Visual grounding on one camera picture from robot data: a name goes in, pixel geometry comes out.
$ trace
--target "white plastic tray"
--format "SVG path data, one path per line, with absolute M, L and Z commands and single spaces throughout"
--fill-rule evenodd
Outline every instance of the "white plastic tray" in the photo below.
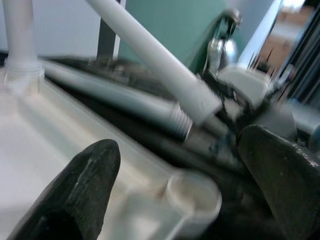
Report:
M 107 214 L 119 207 L 116 202 L 128 192 L 143 193 L 153 185 L 165 184 L 174 171 L 47 81 L 41 81 L 39 92 L 29 96 L 13 96 L 1 87 L 0 240 L 6 239 L 64 166 L 78 152 L 101 139 L 117 141 L 121 154 Z

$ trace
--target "gray pipe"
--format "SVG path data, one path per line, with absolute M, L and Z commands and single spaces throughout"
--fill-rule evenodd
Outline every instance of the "gray pipe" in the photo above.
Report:
M 176 102 L 106 81 L 52 61 L 42 60 L 45 75 L 82 93 L 150 121 L 174 137 L 185 139 L 192 126 Z

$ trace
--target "pipe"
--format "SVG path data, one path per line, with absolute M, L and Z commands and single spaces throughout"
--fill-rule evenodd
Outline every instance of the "pipe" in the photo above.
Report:
M 9 48 L 5 68 L 9 80 L 43 75 L 33 39 L 32 0 L 3 0 Z
M 184 140 L 188 136 L 192 121 L 176 102 L 108 82 L 59 63 L 41 62 L 45 75 L 56 82 L 139 116 L 174 137 Z
M 154 71 L 196 125 L 220 110 L 221 100 L 115 0 L 87 0 L 109 27 Z

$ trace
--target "teal wall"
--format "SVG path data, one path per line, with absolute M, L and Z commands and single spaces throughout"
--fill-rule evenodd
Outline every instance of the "teal wall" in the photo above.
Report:
M 126 0 L 125 6 L 193 72 L 197 72 L 204 61 L 212 35 L 211 23 L 225 7 L 225 0 Z M 119 57 L 141 62 L 123 41 Z

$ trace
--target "white pvc pipe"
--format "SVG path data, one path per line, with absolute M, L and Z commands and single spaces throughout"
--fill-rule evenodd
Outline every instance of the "white pvc pipe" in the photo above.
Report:
M 42 68 L 34 49 L 32 0 L 3 0 L 3 10 L 9 48 L 7 72 L 39 74 Z
M 220 99 L 115 0 L 87 0 L 113 31 L 158 75 L 193 122 L 201 125 Z
M 175 137 L 184 140 L 188 136 L 192 121 L 176 102 L 108 82 L 59 63 L 41 62 L 45 75 L 58 83 L 139 116 Z

